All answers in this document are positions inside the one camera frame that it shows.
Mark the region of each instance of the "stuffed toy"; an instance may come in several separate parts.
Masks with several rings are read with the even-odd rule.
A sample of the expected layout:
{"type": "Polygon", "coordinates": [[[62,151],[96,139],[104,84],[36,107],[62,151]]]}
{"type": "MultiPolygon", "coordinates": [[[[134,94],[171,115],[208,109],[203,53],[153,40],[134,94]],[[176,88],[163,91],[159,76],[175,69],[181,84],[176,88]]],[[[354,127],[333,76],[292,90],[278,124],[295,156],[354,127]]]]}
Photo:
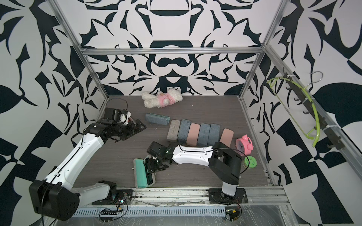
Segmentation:
{"type": "Polygon", "coordinates": [[[159,91],[156,96],[144,92],[142,93],[142,99],[144,100],[144,106],[146,108],[165,107],[181,101],[182,95],[179,90],[169,89],[167,93],[159,91]]]}

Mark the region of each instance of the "green container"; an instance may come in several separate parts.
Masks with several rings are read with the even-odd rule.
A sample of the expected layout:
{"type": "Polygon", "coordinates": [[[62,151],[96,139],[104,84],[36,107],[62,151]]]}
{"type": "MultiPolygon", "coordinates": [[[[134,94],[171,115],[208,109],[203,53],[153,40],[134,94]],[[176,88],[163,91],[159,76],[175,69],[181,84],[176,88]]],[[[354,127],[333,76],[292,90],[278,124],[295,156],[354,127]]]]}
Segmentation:
{"type": "Polygon", "coordinates": [[[256,159],[253,156],[248,156],[247,158],[245,157],[245,159],[243,161],[243,166],[244,166],[244,168],[248,167],[248,169],[256,167],[256,159]]]}

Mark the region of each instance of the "black and white patterned wall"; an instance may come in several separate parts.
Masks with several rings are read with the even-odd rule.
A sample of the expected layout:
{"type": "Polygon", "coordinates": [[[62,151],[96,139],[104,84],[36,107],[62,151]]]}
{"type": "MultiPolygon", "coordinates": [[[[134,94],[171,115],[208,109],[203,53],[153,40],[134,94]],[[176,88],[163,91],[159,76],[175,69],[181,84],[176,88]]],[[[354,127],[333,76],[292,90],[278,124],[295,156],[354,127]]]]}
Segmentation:
{"type": "Polygon", "coordinates": [[[58,166],[104,101],[44,0],[0,2],[1,225],[28,226],[29,185],[58,166]]]}
{"type": "MultiPolygon", "coordinates": [[[[261,46],[281,0],[62,0],[85,48],[261,46]]],[[[239,94],[254,54],[92,56],[109,95],[239,94]]]]}
{"type": "Polygon", "coordinates": [[[109,95],[179,89],[183,95],[239,94],[256,54],[93,55],[109,95]]]}
{"type": "Polygon", "coordinates": [[[61,0],[88,48],[260,46],[281,0],[61,0]]]}
{"type": "MultiPolygon", "coordinates": [[[[271,41],[272,48],[325,111],[361,150],[362,16],[361,1],[292,0],[271,41]]],[[[301,225],[362,222],[362,181],[321,132],[312,148],[297,124],[274,96],[267,80],[281,76],[264,57],[245,95],[248,114],[278,184],[283,185],[301,225]]],[[[303,131],[315,120],[284,82],[273,90],[303,131]]]]}

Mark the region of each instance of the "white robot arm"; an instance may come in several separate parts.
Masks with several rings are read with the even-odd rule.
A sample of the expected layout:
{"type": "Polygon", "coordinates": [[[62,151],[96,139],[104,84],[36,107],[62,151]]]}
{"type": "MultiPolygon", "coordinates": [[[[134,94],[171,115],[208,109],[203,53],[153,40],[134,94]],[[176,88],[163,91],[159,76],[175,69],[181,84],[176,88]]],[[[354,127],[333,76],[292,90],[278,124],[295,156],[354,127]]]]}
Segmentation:
{"type": "Polygon", "coordinates": [[[112,182],[101,181],[85,188],[72,188],[84,166],[108,138],[118,142],[144,129],[146,126],[140,120],[134,121],[130,112],[106,108],[104,117],[85,129],[81,140],[64,161],[43,181],[35,180],[30,185],[34,211],[65,221],[86,204],[106,198],[115,199],[116,184],[112,182]]]}
{"type": "Polygon", "coordinates": [[[146,158],[146,176],[165,170],[175,162],[177,164],[192,163],[208,166],[223,182],[223,199],[234,199],[241,169],[241,156],[223,143],[214,146],[193,148],[181,145],[162,146],[153,142],[147,150],[153,158],[146,158]]]}

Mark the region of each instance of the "green hanger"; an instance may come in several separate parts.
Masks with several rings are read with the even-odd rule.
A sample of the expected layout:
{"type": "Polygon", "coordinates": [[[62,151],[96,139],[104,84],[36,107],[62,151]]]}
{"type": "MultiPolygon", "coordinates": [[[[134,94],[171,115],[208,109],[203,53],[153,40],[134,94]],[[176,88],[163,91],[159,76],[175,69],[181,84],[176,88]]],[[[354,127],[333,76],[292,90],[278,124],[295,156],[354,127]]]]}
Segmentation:
{"type": "Polygon", "coordinates": [[[306,91],[306,88],[312,84],[312,83],[316,83],[316,82],[311,82],[309,83],[306,87],[301,87],[298,83],[296,83],[295,81],[291,80],[291,79],[288,79],[288,78],[284,78],[284,77],[275,77],[275,78],[272,78],[270,80],[267,81],[267,83],[269,84],[270,88],[273,88],[273,86],[276,84],[277,82],[277,79],[283,79],[283,80],[286,80],[286,81],[289,81],[291,83],[293,83],[294,85],[296,85],[298,88],[300,88],[304,95],[307,97],[307,99],[309,100],[309,102],[311,102],[311,105],[312,105],[312,108],[313,108],[313,113],[314,113],[314,118],[316,120],[316,126],[314,128],[312,128],[308,133],[305,133],[302,128],[299,126],[299,124],[296,122],[296,120],[294,119],[294,117],[292,116],[292,114],[290,113],[290,111],[287,109],[287,107],[285,106],[285,104],[282,102],[282,100],[278,97],[278,95],[275,93],[275,91],[273,89],[271,89],[274,93],[274,95],[279,99],[279,101],[281,102],[281,104],[284,106],[285,110],[288,112],[288,114],[291,116],[291,118],[293,119],[293,121],[297,124],[298,128],[303,132],[304,136],[306,136],[306,138],[308,139],[314,139],[314,142],[312,144],[312,147],[315,147],[318,140],[319,140],[319,136],[320,136],[320,125],[319,125],[319,117],[318,117],[318,112],[317,112],[317,109],[313,103],[313,100],[311,98],[311,96],[307,93],[306,91]],[[317,131],[317,134],[315,137],[313,136],[310,136],[310,133],[313,132],[314,130],[317,131]]]}

